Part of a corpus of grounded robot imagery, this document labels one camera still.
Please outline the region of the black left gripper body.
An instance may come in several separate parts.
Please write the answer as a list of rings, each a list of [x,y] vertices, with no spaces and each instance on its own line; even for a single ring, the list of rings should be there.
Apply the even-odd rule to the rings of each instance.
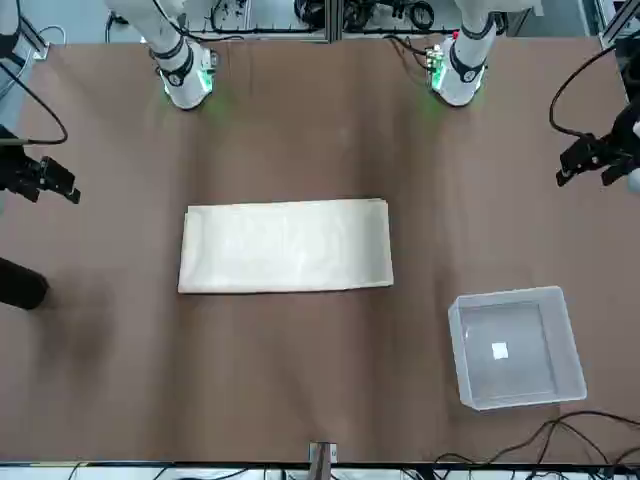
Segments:
[[[625,164],[639,165],[639,103],[630,102],[617,115],[609,134],[609,146]]]

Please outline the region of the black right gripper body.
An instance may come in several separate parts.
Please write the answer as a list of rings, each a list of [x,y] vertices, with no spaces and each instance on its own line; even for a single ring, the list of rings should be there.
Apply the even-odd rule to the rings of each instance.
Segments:
[[[39,185],[40,162],[28,156],[22,145],[13,143],[17,137],[1,128],[1,190],[9,190],[9,180],[16,176],[31,178]]]

